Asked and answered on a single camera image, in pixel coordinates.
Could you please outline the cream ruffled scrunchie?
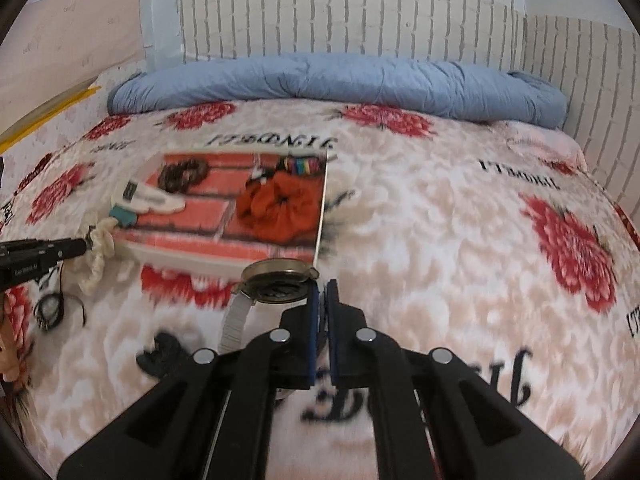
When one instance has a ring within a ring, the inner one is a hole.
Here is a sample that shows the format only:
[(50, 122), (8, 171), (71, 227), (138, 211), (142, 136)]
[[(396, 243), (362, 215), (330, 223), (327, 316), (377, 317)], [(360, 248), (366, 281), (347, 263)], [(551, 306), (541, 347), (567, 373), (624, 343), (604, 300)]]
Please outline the cream ruffled scrunchie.
[(76, 282), (86, 296), (94, 296), (107, 285), (124, 284), (134, 270), (131, 261), (116, 258), (114, 232), (119, 221), (111, 216), (87, 212), (78, 235), (87, 243), (87, 251), (76, 264)]

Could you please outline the black hair claw clip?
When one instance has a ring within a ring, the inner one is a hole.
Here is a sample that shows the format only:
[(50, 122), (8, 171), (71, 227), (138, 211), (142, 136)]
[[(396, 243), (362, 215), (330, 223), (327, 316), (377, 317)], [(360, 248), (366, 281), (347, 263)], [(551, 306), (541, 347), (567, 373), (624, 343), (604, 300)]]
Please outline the black hair claw clip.
[(136, 363), (143, 373), (163, 379), (189, 356), (173, 334), (161, 330), (154, 336), (154, 347), (136, 355)]

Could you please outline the cream and teal felt piece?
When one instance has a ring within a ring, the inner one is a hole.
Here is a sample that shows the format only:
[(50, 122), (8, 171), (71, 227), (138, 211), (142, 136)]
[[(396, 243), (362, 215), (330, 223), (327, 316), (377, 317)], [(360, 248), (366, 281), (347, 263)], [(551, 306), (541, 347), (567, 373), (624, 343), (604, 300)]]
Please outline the cream and teal felt piece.
[(186, 209), (186, 201), (160, 188), (134, 179), (118, 182), (111, 195), (108, 215), (123, 228), (134, 226), (142, 214), (176, 214)]

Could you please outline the orange fabric scrunchie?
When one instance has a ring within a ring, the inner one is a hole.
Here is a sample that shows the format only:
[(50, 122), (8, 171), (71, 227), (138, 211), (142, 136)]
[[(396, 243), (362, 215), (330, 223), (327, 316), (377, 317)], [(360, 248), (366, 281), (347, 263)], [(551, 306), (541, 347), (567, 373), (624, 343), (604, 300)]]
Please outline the orange fabric scrunchie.
[(318, 230), (322, 205), (321, 178), (277, 171), (265, 182), (252, 181), (236, 198), (235, 215), (252, 237), (285, 244)]

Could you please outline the yellow sheet edge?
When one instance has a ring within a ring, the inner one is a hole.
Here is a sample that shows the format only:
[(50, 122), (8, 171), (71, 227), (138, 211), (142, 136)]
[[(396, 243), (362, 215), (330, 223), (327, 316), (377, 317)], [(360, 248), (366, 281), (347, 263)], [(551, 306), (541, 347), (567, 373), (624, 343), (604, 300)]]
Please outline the yellow sheet edge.
[(90, 98), (101, 89), (101, 86), (96, 86), (91, 82), (78, 84), (76, 87), (66, 90), (32, 110), (10, 128), (7, 128), (5, 132), (1, 133), (0, 154), (4, 154), (9, 148), (12, 148), (13, 145), (29, 136), (52, 118), (55, 118), (56, 115), (61, 114), (76, 103)]

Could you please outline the white tray brick-pattern base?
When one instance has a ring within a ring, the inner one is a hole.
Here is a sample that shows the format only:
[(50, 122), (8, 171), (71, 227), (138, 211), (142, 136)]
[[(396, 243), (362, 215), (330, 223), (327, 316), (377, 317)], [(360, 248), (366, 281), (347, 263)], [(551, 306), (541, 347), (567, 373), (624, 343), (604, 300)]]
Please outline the white tray brick-pattern base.
[[(321, 178), (318, 230), (285, 244), (252, 237), (235, 215), (236, 198), (252, 181), (277, 171)], [(119, 257), (147, 266), (236, 280), (250, 264), (292, 258), (314, 264), (322, 233), (328, 153), (313, 148), (201, 148), (157, 153), (128, 179), (180, 196), (186, 209), (176, 214), (142, 214), (134, 226), (114, 232)]]

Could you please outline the floral fleece blanket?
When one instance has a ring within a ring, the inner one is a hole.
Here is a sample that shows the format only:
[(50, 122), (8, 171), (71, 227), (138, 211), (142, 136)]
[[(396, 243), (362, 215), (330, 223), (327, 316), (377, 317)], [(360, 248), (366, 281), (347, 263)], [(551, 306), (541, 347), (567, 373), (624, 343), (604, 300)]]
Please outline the floral fleece blanket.
[[(639, 241), (592, 177), (515, 153), (492, 124), (380, 106), (213, 103), (105, 118), (47, 156), (6, 206), (5, 240), (78, 234), (157, 153), (327, 148), (322, 278), (416, 352), (449, 347), (594, 478), (639, 415)], [(124, 284), (50, 292), (65, 269), (6, 295), (21, 375), (12, 428), (55, 474), (152, 387), (136, 355), (161, 330), (216, 347), (232, 285), (133, 262)]]

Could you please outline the pink pillow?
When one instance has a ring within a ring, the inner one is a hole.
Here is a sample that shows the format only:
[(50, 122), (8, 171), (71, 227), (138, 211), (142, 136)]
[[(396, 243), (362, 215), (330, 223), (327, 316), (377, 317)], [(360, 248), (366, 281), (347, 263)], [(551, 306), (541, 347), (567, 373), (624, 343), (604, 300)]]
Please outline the pink pillow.
[(492, 126), (506, 137), (515, 153), (545, 162), (564, 164), (571, 170), (587, 171), (585, 155), (579, 144), (559, 129), (541, 128), (526, 122), (494, 122)]

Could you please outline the clear plastic bag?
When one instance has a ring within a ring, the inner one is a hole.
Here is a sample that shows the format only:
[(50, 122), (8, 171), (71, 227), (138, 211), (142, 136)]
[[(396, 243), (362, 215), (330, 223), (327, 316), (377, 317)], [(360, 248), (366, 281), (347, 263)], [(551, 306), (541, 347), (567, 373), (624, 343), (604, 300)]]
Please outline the clear plastic bag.
[(139, 0), (146, 70), (156, 72), (183, 63), (181, 0)]

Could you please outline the blue rolled duvet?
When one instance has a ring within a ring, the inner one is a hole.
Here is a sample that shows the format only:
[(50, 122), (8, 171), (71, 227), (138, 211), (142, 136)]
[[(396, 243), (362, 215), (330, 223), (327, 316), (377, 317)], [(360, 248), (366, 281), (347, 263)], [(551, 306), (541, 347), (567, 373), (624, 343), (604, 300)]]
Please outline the blue rolled duvet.
[(218, 101), (307, 99), (399, 107), (467, 122), (563, 125), (567, 98), (550, 82), (476, 64), (355, 53), (216, 58), (133, 76), (107, 97), (110, 114)]

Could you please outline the pink mattress against wall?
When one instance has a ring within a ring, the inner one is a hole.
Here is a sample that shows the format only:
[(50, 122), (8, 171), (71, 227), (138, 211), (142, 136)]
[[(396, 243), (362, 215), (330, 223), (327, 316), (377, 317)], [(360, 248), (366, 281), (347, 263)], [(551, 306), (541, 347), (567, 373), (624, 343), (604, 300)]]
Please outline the pink mattress against wall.
[(143, 58), (139, 0), (40, 0), (1, 45), (1, 129), (113, 66)]

